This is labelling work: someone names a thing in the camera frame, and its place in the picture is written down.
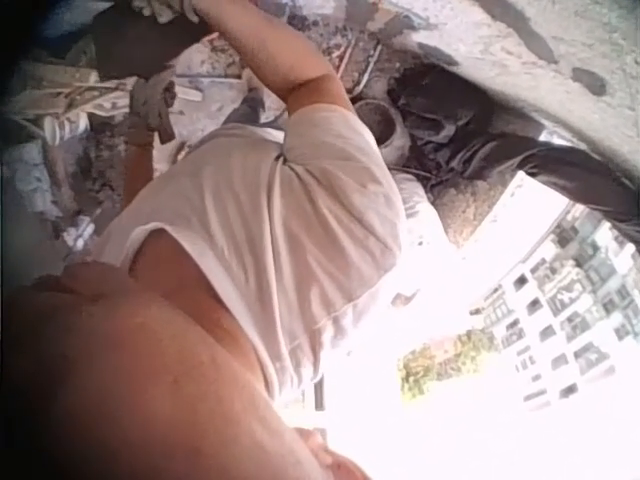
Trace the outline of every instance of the white building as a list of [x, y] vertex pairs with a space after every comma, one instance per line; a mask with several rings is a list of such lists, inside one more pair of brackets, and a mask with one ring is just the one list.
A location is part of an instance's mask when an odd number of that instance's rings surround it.
[[484, 299], [522, 400], [541, 408], [610, 376], [640, 337], [640, 257], [608, 223], [570, 206]]

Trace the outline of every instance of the work glove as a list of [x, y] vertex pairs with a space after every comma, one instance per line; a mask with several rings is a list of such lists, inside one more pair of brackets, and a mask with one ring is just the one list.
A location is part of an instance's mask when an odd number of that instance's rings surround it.
[[156, 132], [163, 145], [176, 138], [169, 118], [169, 108], [176, 101], [173, 75], [174, 69], [170, 68], [149, 80], [136, 80], [129, 96], [127, 144], [152, 146]]
[[193, 9], [193, 0], [131, 0], [131, 7], [145, 16], [153, 15], [158, 23], [168, 23], [180, 14], [194, 23], [200, 20]]

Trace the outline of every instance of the man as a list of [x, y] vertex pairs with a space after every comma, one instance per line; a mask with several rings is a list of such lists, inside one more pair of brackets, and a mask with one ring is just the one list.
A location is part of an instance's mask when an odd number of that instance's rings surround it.
[[284, 143], [227, 123], [152, 181], [162, 115], [134, 91], [126, 206], [101, 263], [37, 282], [5, 316], [10, 411], [31, 420], [13, 431], [71, 477], [365, 478], [273, 401], [390, 304], [398, 189], [302, 34], [245, 0], [193, 7], [285, 102]]

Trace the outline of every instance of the green foliage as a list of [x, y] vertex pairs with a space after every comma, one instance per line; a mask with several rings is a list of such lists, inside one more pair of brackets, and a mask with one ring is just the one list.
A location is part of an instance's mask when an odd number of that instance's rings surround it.
[[472, 329], [455, 338], [454, 353], [441, 361], [429, 344], [412, 350], [398, 362], [402, 394], [412, 400], [426, 394], [433, 382], [477, 373], [484, 355], [497, 349], [489, 330]]

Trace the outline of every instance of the bare skin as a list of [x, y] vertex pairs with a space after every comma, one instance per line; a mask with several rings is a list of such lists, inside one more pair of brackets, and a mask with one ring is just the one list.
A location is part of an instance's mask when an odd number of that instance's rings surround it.
[[[315, 103], [351, 109], [302, 35], [244, 0], [194, 5], [290, 112]], [[151, 159], [150, 148], [129, 148], [125, 203], [152, 180]], [[13, 418], [35, 425], [32, 442], [47, 452], [49, 473], [368, 478], [317, 436], [283, 423], [248, 338], [164, 231], [148, 236], [128, 271], [74, 265], [19, 292], [3, 313], [4, 388]]]

